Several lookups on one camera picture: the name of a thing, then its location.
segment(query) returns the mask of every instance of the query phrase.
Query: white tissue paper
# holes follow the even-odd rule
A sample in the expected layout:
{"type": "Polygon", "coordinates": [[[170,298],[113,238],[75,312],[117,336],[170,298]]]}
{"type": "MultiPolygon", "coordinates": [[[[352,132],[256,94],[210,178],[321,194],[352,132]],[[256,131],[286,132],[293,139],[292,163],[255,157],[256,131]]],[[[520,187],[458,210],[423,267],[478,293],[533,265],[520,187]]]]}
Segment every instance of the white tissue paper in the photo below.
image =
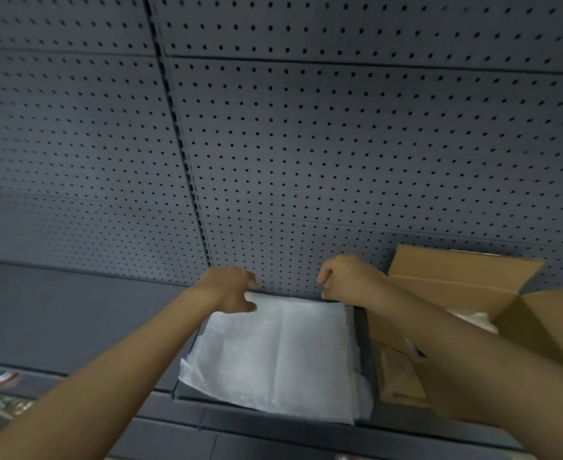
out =
{"type": "Polygon", "coordinates": [[[179,379],[256,410],[353,424],[373,407],[360,375],[353,315],[342,303],[246,293],[258,310],[216,312],[179,379]]]}

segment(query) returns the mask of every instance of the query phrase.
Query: open cardboard box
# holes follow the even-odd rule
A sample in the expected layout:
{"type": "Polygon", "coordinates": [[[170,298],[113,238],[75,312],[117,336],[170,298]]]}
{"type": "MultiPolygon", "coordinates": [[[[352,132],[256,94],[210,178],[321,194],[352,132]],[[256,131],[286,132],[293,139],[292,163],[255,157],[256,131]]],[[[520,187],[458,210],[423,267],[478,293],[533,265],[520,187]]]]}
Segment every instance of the open cardboard box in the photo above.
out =
{"type": "MultiPolygon", "coordinates": [[[[503,338],[563,365],[563,289],[520,294],[543,263],[536,259],[399,245],[388,277],[445,309],[486,311],[503,338]]],[[[367,320],[372,340],[412,355],[411,346],[393,325],[369,311],[367,320]]],[[[416,362],[415,368],[436,413],[495,425],[428,360],[416,362]]]]}

